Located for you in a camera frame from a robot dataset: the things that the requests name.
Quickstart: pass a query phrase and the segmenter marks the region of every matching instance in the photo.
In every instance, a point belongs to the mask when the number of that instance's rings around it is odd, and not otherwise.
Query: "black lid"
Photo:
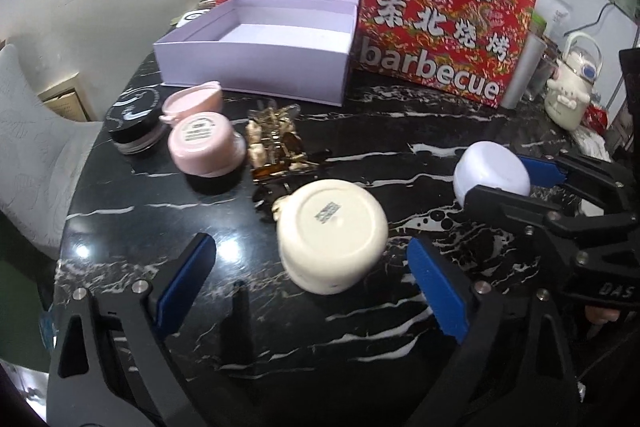
[[[132,143],[155,129],[160,114],[160,93],[153,87],[142,87],[116,100],[107,111],[104,126],[114,142]]]

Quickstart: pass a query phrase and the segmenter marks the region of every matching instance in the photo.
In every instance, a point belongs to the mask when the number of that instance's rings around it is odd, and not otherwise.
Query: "table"
[[[127,90],[160,83],[150,55]],[[225,93],[223,113],[236,130],[257,100],[264,97]],[[384,257],[362,282],[336,296],[295,286],[280,263],[274,224],[255,212],[248,168],[229,190],[206,195],[175,168],[166,137],[123,156],[103,130],[69,209],[55,300],[64,303],[79,285],[122,292],[207,232],[217,243],[216,265],[166,341],[203,413],[226,407],[211,383],[222,372],[270,425],[400,425],[456,345],[409,273],[407,242],[428,235],[472,279],[503,292],[523,282],[535,288],[540,256],[520,238],[468,222],[454,202],[452,174],[478,140],[536,156],[556,154],[568,140],[537,105],[499,112],[362,72],[354,73],[344,107],[300,105],[306,149],[331,149],[332,176],[368,188],[386,213]],[[135,373],[124,339],[116,340]]]

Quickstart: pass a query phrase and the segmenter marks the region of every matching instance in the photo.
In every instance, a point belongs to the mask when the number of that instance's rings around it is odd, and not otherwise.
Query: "pink container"
[[[199,112],[220,112],[222,110],[222,88],[219,82],[206,82],[173,93],[162,104],[164,115],[160,120],[172,127],[180,120]]]
[[[216,112],[200,112],[180,120],[169,135],[169,152],[185,174],[223,176],[244,161],[244,139]]]

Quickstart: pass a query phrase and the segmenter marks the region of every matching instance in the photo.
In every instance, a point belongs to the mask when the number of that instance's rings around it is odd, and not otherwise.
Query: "round sticker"
[[[185,142],[197,142],[210,138],[216,124],[209,118],[196,118],[182,130],[182,138]]]

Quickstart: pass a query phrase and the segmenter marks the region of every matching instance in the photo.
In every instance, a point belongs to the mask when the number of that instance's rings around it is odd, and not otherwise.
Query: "lavender box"
[[[342,105],[359,0],[229,0],[164,36],[162,81]]]

